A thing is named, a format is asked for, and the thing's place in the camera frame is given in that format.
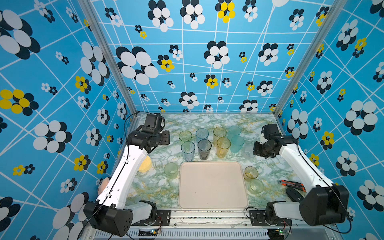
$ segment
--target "plastic cup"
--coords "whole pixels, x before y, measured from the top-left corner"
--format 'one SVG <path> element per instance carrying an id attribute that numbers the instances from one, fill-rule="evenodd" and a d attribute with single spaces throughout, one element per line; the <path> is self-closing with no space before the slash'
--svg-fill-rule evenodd
<path id="1" fill-rule="evenodd" d="M 234 136 L 240 135 L 241 129 L 238 126 L 231 126 L 229 127 L 228 133 L 227 133 L 227 138 L 231 140 Z"/>
<path id="2" fill-rule="evenodd" d="M 192 139 L 192 133 L 190 131 L 182 131 L 179 133 L 179 139 L 181 144 L 190 141 Z"/>
<path id="3" fill-rule="evenodd" d="M 214 146 L 217 147 L 217 140 L 221 137 L 225 137 L 227 131 L 223 127 L 217 127 L 214 129 Z"/>
<path id="4" fill-rule="evenodd" d="M 224 158 L 227 154 L 231 141 L 226 137 L 221 137 L 217 140 L 216 154 L 219 158 Z"/>
<path id="5" fill-rule="evenodd" d="M 200 140 L 208 139 L 209 132 L 205 128 L 200 128 L 196 131 L 196 143 L 199 144 Z"/>
<path id="6" fill-rule="evenodd" d="M 201 160 L 206 160 L 211 152 L 212 143 L 207 139 L 202 139 L 198 142 L 199 156 Z"/>
<path id="7" fill-rule="evenodd" d="M 257 171 L 256 168 L 252 166 L 246 167 L 243 173 L 244 180 L 246 180 L 247 182 L 250 182 L 251 180 L 256 179 L 258 176 L 259 176 L 259 172 Z"/>
<path id="8" fill-rule="evenodd" d="M 237 153 L 243 147 L 244 139 L 239 135 L 236 135 L 231 140 L 231 152 Z"/>
<path id="9" fill-rule="evenodd" d="M 249 183 L 249 188 L 248 188 L 249 192 L 252 193 L 252 194 L 259 194 L 261 193 L 262 191 L 264 191 L 264 184 L 262 181 L 260 181 L 259 179 L 253 179 L 250 183 Z"/>
<path id="10" fill-rule="evenodd" d="M 184 159 L 187 162 L 191 162 L 195 154 L 195 144 L 190 141 L 184 142 L 181 145 L 181 151 L 183 151 Z"/>
<path id="11" fill-rule="evenodd" d="M 164 166 L 164 173 L 170 179 L 177 178 L 177 164 L 174 162 L 169 162 Z"/>

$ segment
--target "table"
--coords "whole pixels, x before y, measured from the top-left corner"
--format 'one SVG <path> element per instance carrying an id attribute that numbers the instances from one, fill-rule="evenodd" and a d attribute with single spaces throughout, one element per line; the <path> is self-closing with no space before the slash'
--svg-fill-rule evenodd
<path id="1" fill-rule="evenodd" d="M 152 168 L 146 173 L 138 172 L 129 189 L 126 206 L 136 204 L 140 200 L 155 202 L 158 208 L 179 208 L 179 177 L 170 180 L 164 173 L 164 166 L 169 162 L 174 162 L 179 167 L 184 162 L 179 141 L 179 133 L 184 130 L 192 132 L 192 142 L 196 145 L 195 132 L 199 128 L 209 131 L 208 140 L 213 141 L 213 130 L 216 127 L 224 127 L 226 130 L 230 126 L 237 125 L 241 128 L 242 136 L 246 144 L 252 144 L 260 140 L 260 132 L 264 125 L 276 123 L 273 114 L 166 114 L 166 126 L 164 130 L 170 131 L 170 144 L 158 146 L 149 156 L 152 160 Z M 140 114 L 138 125 L 143 124 L 146 114 Z M 201 161 L 196 146 L 193 161 Z M 279 179 L 300 182 L 289 164 L 280 156 L 264 159 L 255 156 L 251 159 L 243 157 L 243 152 L 233 154 L 230 150 L 226 157 L 220 159 L 216 156 L 216 148 L 212 146 L 210 156 L 206 161 L 237 161 L 243 170 L 247 166 L 254 166 L 259 171 L 258 179 L 264 183 L 264 191 L 253 195 L 248 192 L 249 206 L 265 208 L 268 202 L 290 201 L 285 194 L 285 187 L 277 183 Z"/>

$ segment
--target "beige tray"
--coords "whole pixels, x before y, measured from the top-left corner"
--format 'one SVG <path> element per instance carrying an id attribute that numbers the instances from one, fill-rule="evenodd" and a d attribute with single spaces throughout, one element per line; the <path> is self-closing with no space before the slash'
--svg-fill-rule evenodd
<path id="1" fill-rule="evenodd" d="M 248 195 L 240 163 L 181 164 L 179 206 L 183 209 L 246 208 Z"/>

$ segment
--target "blue wallpaper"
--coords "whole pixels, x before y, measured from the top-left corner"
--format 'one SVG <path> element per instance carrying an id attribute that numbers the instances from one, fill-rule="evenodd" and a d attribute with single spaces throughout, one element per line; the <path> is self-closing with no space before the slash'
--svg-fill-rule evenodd
<path id="1" fill-rule="evenodd" d="M 0 46 L 0 239 L 76 239 L 125 100 L 77 1 L 2 1 Z"/>
<path id="2" fill-rule="evenodd" d="M 349 190 L 346 240 L 383 239 L 383 4 L 347 2 L 278 115 L 314 165 Z"/>
<path id="3" fill-rule="evenodd" d="M 138 110 L 271 112 L 333 0 L 93 0 Z"/>

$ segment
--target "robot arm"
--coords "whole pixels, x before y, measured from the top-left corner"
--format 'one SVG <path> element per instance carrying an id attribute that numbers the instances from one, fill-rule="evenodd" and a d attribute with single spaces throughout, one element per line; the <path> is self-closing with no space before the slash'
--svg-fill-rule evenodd
<path id="1" fill-rule="evenodd" d="M 292 136 L 279 133 L 276 124 L 263 126 L 260 142 L 255 142 L 253 154 L 265 158 L 281 155 L 302 181 L 307 196 L 299 202 L 269 202 L 266 220 L 275 224 L 279 218 L 305 221 L 310 226 L 344 222 L 349 193 L 322 174 L 303 153 Z"/>
<path id="2" fill-rule="evenodd" d="M 158 145 L 169 144 L 169 131 L 163 131 L 164 126 L 164 117 L 148 114 L 144 125 L 129 134 L 127 146 L 108 185 L 96 202 L 88 201 L 84 207 L 84 214 L 93 228 L 122 237 L 131 224 L 155 220 L 156 204 L 153 202 L 140 201 L 127 209 L 124 206 L 129 187 L 144 159 Z"/>

